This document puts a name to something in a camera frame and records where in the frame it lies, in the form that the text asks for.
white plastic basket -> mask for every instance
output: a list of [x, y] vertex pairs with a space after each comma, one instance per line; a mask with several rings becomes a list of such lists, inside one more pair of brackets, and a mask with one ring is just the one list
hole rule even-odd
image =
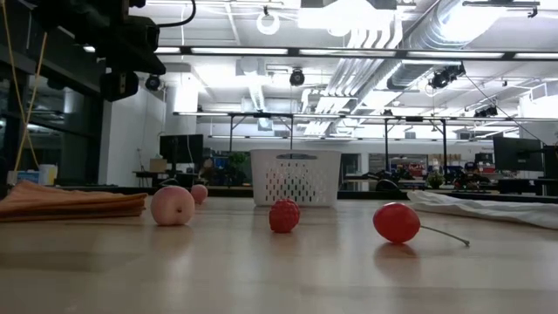
[[335, 206], [340, 152], [256, 149], [250, 159], [256, 206], [285, 198], [300, 206]]

folded cloth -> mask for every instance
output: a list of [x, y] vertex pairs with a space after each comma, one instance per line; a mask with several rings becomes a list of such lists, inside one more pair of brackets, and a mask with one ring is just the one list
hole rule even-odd
[[21, 181], [0, 201], [0, 222], [137, 216], [146, 197], [64, 191]]

wooden table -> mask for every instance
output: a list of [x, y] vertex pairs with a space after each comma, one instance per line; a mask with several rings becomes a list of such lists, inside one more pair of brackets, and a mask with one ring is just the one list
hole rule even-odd
[[209, 199], [189, 227], [139, 218], [0, 225], [0, 313], [556, 313], [558, 232], [419, 213], [408, 246], [371, 224], [385, 201], [267, 208]]

ceiling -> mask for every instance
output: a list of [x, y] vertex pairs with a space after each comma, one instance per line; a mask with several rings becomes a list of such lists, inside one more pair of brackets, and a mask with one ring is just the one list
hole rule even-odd
[[[190, 14], [191, 5], [175, 1], [175, 5], [147, 5], [131, 10], [132, 15], [150, 17], [155, 23], [176, 22]], [[400, 12], [404, 32], [419, 19], [435, 0], [415, 0], [416, 8]], [[530, 9], [507, 10], [482, 35], [468, 44], [465, 49], [500, 51], [511, 49], [536, 49], [553, 51], [558, 47], [558, 5], [555, 1], [542, 0], [539, 15], [527, 18]], [[201, 2], [194, 20], [180, 27], [161, 30], [160, 44], [166, 45], [230, 45], [230, 46], [274, 46], [274, 47], [345, 47], [350, 36], [335, 37], [327, 30], [300, 29], [297, 14], [300, 0], [286, 2], [283, 6], [270, 4], [270, 11], [281, 14], [279, 30], [274, 35], [264, 35], [256, 27], [256, 19], [262, 12], [262, 5], [251, 7], [239, 3], [217, 3], [207, 5]], [[469, 17], [474, 23], [475, 17]], [[242, 98], [249, 98], [248, 85], [235, 76], [235, 63], [240, 58], [215, 58], [194, 56], [160, 56], [165, 63], [188, 63], [199, 76], [203, 89], [199, 104], [219, 108], [219, 104], [240, 104]], [[301, 67], [306, 76], [305, 85], [291, 87], [289, 75], [279, 75], [262, 87], [265, 98], [300, 100], [303, 90], [316, 85], [327, 85], [335, 73], [339, 58], [264, 58], [266, 66]], [[500, 107], [508, 114], [517, 112], [517, 96], [528, 92], [528, 87], [539, 85], [545, 80], [558, 79], [558, 64], [545, 62], [465, 62], [467, 75], [488, 96], [499, 95]], [[180, 81], [180, 74], [168, 73], [163, 78], [169, 85]], [[460, 78], [445, 90], [432, 96], [425, 88], [426, 80], [419, 81], [411, 90], [398, 98], [399, 106], [393, 108], [395, 114], [435, 114], [463, 113], [465, 106], [483, 100], [483, 95], [467, 78]]]

ductwork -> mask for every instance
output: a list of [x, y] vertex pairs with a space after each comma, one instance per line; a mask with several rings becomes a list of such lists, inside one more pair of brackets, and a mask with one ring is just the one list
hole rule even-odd
[[[442, 0], [425, 20], [402, 43], [410, 50], [459, 50], [484, 33], [500, 17], [502, 8], [463, 6], [464, 0]], [[384, 61], [361, 95], [374, 89], [403, 91], [423, 78], [433, 65], [403, 63], [400, 60]]]

